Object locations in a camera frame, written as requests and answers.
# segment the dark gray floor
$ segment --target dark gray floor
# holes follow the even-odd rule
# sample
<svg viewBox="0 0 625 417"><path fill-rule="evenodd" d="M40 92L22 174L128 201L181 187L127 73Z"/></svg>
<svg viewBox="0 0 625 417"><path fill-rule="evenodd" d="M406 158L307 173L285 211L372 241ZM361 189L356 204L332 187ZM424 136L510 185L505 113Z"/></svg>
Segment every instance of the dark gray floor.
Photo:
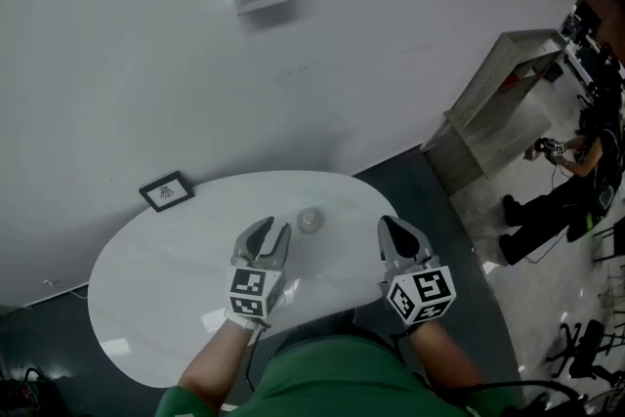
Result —
<svg viewBox="0 0 625 417"><path fill-rule="evenodd" d="M421 153L408 152L357 177L380 190L400 217L423 230L443 263L451 267L458 299L443 323L476 361L486 381L518 380L506 323L471 240ZM401 329L396 314L388 312L382 301L359 308L355 323L386 339ZM261 341L250 370L254 383L286 335ZM416 367L405 348L404 357ZM92 331L86 301L71 295L0 318L0 354L11 373L36 366L55 378L74 415L149 416L163 393L132 381L108 360ZM249 395L241 375L229 401L240 404Z"/></svg>

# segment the white wall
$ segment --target white wall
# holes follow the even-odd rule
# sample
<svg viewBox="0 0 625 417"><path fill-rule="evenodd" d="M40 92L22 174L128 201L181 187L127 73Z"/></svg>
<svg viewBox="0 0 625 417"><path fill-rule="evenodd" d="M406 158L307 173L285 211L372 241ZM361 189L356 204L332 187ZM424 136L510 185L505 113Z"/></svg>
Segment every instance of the white wall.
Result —
<svg viewBox="0 0 625 417"><path fill-rule="evenodd" d="M353 173L426 140L498 34L574 0L0 0L0 303L89 278L137 189Z"/></svg>

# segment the black shoe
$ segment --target black shoe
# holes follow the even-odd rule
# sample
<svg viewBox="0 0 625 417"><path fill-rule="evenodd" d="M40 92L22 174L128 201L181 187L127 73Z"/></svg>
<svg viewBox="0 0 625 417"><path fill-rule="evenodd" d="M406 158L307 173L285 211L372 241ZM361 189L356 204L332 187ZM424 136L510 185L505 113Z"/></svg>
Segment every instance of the black shoe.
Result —
<svg viewBox="0 0 625 417"><path fill-rule="evenodd" d="M516 264L519 260L513 258L512 254L512 242L510 241L512 237L508 234L502 234L499 237L499 248L501 249L501 253L504 255L504 259L506 263L510 266Z"/></svg>
<svg viewBox="0 0 625 417"><path fill-rule="evenodd" d="M510 194L504 196L501 204L504 206L506 224L510 227L522 226L521 204L518 203Z"/></svg>

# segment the sleeve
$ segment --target sleeve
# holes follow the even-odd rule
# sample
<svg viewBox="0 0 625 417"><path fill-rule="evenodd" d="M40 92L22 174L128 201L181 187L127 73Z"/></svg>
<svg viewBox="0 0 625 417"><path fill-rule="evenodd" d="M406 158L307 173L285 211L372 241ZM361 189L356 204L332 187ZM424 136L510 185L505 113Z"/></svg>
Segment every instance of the sleeve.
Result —
<svg viewBox="0 0 625 417"><path fill-rule="evenodd" d="M204 401L185 388L169 388L160 400L156 417L217 417Z"/></svg>
<svg viewBox="0 0 625 417"><path fill-rule="evenodd" d="M466 407L479 417L499 417L506 408L517 408L512 395L503 389L476 393L469 398Z"/></svg>

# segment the person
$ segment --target person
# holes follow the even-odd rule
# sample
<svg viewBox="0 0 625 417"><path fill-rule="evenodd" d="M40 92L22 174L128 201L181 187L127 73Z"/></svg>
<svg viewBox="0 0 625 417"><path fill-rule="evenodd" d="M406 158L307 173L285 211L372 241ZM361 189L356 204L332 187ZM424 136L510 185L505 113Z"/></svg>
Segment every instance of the person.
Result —
<svg viewBox="0 0 625 417"><path fill-rule="evenodd" d="M499 247L509 265L518 263L527 254L587 214L606 183L618 179L614 173L620 158L622 128L605 123L592 134L578 136L565 143L576 152L579 161L563 156L546 155L556 167L562 166L571 176L566 183L521 205L510 194L504 196L506 223L520 227L512 235L499 238Z"/></svg>
<svg viewBox="0 0 625 417"><path fill-rule="evenodd" d="M453 390L478 385L482 378L437 321L422 324L409 341L430 384L446 400L426 389L381 338L339 317L325 318L322 327L314 322L295 329L268 363L251 400L232 415L494 417L514 407L503 390L454 396ZM226 320L165 393L156 417L218 414L253 335L253 327L238 323Z"/></svg>

